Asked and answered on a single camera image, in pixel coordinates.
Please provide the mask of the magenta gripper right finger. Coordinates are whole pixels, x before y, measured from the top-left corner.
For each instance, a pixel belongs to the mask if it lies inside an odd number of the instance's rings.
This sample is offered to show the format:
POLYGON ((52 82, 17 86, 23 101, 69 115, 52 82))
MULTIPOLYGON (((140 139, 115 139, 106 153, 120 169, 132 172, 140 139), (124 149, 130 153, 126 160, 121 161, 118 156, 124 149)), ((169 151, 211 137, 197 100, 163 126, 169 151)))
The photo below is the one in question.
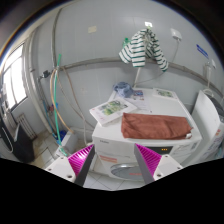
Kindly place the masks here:
POLYGON ((160 155, 139 144, 134 146, 134 154, 145 184, 157 181, 182 169, 182 166, 170 155, 160 155))

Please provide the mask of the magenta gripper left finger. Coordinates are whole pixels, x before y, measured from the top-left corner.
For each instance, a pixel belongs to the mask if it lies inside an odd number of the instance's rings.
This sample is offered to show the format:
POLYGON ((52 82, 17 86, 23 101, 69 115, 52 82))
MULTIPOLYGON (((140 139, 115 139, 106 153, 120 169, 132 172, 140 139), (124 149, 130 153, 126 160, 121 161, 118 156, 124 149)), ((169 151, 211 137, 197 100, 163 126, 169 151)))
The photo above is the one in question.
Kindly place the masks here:
POLYGON ((46 168, 46 171, 83 186, 94 155, 95 147, 91 144, 69 157, 60 156, 46 168))

